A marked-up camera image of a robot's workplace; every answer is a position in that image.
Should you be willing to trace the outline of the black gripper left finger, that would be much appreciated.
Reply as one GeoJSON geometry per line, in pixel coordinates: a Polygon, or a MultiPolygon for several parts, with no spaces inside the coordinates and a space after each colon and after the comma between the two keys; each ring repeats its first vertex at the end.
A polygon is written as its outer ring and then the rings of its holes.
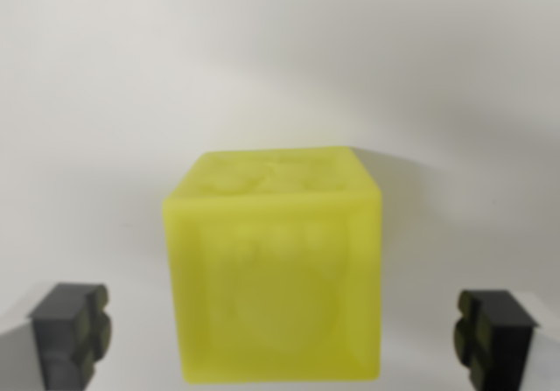
{"type": "Polygon", "coordinates": [[[109,289],[42,282],[1,313],[2,390],[85,390],[110,346],[109,289]]]}

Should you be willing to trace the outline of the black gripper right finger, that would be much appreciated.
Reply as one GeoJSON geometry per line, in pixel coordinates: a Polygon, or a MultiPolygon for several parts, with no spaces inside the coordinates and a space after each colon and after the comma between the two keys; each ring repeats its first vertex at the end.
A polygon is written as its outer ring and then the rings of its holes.
{"type": "Polygon", "coordinates": [[[462,290],[454,349],[475,390],[558,390],[559,315],[535,294],[462,290]]]}

